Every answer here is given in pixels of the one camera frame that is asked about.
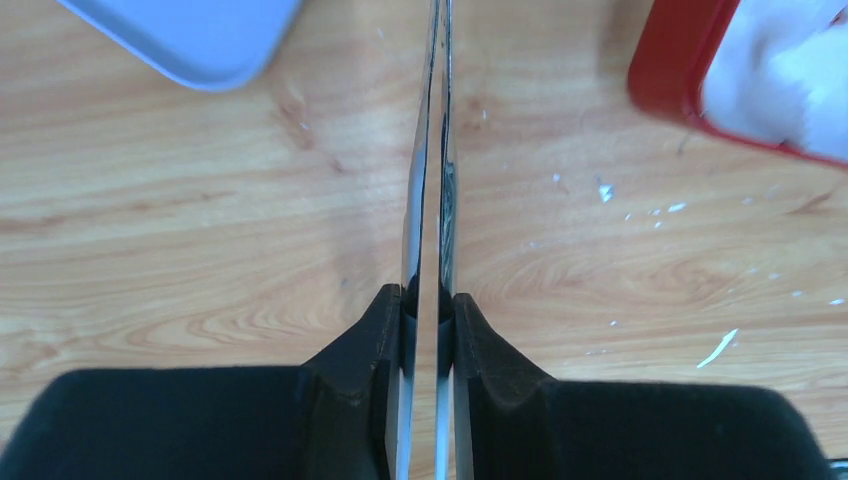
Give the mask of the metal tongs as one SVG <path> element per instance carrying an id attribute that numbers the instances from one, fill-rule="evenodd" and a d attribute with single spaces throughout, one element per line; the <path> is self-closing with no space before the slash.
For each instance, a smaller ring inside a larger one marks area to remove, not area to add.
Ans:
<path id="1" fill-rule="evenodd" d="M 401 423 L 397 473 L 410 476 L 417 341 L 434 340 L 434 476 L 450 477 L 451 375 L 455 295 L 457 161 L 453 133 L 453 11 L 433 1 L 414 134 L 401 277 Z"/>

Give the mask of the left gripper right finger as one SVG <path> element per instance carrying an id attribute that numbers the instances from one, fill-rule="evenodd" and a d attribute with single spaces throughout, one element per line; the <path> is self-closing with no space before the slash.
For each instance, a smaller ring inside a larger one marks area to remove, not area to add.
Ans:
<path id="1" fill-rule="evenodd" d="M 453 301 L 461 479 L 830 479 L 802 415 L 760 387 L 566 381 Z"/>

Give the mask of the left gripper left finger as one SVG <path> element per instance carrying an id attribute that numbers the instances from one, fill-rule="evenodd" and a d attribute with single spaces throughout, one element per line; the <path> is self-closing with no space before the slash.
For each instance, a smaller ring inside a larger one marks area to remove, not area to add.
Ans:
<path id="1" fill-rule="evenodd" d="M 297 365 L 84 369 L 53 380 L 5 479 L 391 479 L 400 289 Z"/>

